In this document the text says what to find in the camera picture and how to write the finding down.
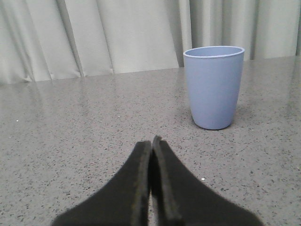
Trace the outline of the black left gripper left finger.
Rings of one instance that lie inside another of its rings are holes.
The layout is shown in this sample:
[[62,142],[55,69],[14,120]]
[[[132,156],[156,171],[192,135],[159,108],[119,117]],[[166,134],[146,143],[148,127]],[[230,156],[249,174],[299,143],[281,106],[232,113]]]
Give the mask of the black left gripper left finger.
[[121,169],[98,192],[58,216],[54,226],[146,226],[151,143],[137,142]]

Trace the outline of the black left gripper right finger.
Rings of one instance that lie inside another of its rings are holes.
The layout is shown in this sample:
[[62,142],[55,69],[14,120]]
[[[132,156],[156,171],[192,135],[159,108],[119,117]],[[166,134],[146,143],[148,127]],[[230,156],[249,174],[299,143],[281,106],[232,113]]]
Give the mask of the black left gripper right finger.
[[250,211],[199,181],[160,136],[152,143],[152,195],[160,226],[262,226]]

